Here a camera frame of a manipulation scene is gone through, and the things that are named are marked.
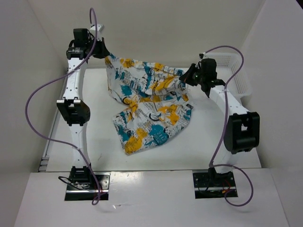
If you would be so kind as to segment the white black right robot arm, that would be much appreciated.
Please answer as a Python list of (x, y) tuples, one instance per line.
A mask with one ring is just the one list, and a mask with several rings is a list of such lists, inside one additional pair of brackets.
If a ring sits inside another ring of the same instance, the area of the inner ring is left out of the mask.
[(228, 83), (217, 77), (215, 59), (204, 58), (193, 63), (179, 78), (201, 90), (223, 112), (223, 133), (210, 160), (208, 182), (220, 185), (231, 176), (240, 156), (259, 145), (260, 115), (245, 108), (227, 88)]

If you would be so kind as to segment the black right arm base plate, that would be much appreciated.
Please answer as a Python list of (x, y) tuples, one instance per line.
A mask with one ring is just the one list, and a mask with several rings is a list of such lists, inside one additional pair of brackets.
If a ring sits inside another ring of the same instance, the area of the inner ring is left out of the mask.
[(209, 170), (192, 173), (196, 199), (238, 197), (233, 172), (218, 174)]

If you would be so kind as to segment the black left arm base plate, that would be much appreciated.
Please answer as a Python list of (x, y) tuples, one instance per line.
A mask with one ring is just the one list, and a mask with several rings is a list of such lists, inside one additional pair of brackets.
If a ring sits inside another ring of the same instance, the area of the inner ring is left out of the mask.
[[(100, 201), (107, 201), (109, 198), (110, 175), (109, 172), (96, 173), (96, 177), (101, 185)], [(60, 179), (66, 183), (65, 201), (92, 201), (97, 198), (98, 187), (94, 180), (93, 183), (72, 183), (70, 177), (60, 176)]]

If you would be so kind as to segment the patterned white teal yellow shorts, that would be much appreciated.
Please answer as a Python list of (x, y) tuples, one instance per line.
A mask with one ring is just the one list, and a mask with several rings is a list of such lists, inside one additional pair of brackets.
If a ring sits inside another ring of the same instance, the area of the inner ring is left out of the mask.
[(184, 71), (110, 54), (105, 58), (109, 95), (126, 108), (113, 117), (127, 155), (161, 146), (191, 120), (193, 106)]

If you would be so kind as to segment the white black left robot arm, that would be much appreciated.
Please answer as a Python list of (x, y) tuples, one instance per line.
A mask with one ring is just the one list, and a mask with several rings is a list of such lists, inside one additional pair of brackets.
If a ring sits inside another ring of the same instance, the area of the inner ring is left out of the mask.
[(101, 36), (103, 25), (90, 29), (75, 28), (74, 39), (70, 42), (66, 56), (68, 59), (68, 77), (66, 89), (57, 108), (69, 126), (73, 164), (69, 181), (78, 188), (97, 188), (98, 179), (90, 171), (91, 162), (87, 152), (87, 124), (90, 120), (90, 108), (83, 101), (84, 74), (87, 69), (89, 53), (95, 58), (105, 58), (109, 51)]

